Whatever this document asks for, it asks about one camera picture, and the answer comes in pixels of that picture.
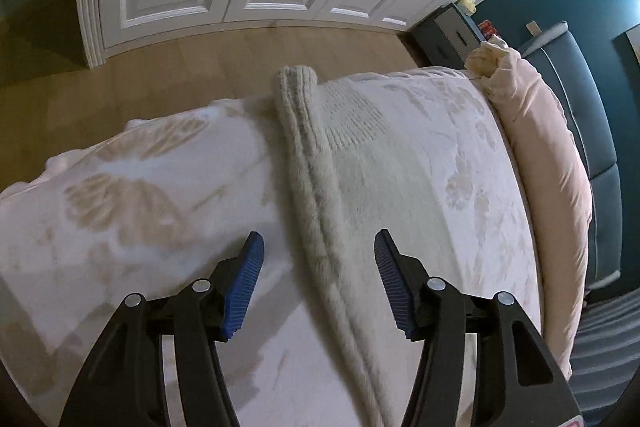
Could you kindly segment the cream knit sweater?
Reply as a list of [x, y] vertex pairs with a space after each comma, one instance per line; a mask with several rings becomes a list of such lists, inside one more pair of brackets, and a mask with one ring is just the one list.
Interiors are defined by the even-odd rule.
[[307, 66], [273, 81], [305, 259], [372, 426], [400, 423], [420, 357], [394, 323], [375, 234], [390, 231], [457, 288], [483, 285], [473, 222], [460, 213], [472, 176], [454, 165], [460, 133], [445, 98], [461, 81], [424, 68], [320, 82]]

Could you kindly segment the striped blue rug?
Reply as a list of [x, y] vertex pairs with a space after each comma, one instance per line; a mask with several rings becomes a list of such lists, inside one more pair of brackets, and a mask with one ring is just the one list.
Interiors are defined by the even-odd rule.
[[570, 389], [587, 426], [623, 398], [639, 370], [639, 291], [582, 310], [570, 363]]

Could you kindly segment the pink pillow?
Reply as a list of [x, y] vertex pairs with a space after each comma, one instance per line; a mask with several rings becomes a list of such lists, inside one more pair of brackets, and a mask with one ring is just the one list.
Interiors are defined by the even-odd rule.
[[465, 60], [506, 132], [527, 199], [544, 293], [542, 335], [566, 378], [582, 315], [592, 190], [561, 103], [497, 36]]

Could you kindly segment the white floral bedspread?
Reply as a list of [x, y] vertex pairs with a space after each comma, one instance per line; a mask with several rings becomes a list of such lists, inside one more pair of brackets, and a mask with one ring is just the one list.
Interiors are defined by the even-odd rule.
[[[468, 74], [447, 89], [460, 133], [457, 169], [473, 188], [483, 285], [541, 316], [538, 263], [518, 172]], [[222, 100], [133, 120], [87, 150], [49, 159], [42, 175], [1, 195], [1, 358], [27, 403], [56, 425], [96, 338], [131, 293], [175, 294], [236, 255], [256, 231], [265, 261], [242, 329], [218, 352], [245, 426], [367, 422], [324, 316], [288, 179], [272, 98]]]

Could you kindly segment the teal upholstered headboard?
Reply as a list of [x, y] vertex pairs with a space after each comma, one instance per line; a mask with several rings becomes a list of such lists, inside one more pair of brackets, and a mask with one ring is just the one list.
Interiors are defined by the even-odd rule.
[[585, 55], [567, 22], [531, 38], [520, 47], [520, 53], [559, 99], [588, 174], [593, 215], [586, 289], [596, 291], [620, 278], [623, 244], [620, 169], [608, 116]]

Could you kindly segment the dark nightstand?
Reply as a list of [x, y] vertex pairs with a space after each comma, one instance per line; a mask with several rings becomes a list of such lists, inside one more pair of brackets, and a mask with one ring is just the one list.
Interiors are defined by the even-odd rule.
[[453, 3], [425, 17], [409, 34], [432, 65], [453, 69], [464, 69], [470, 53], [485, 41], [472, 18]]

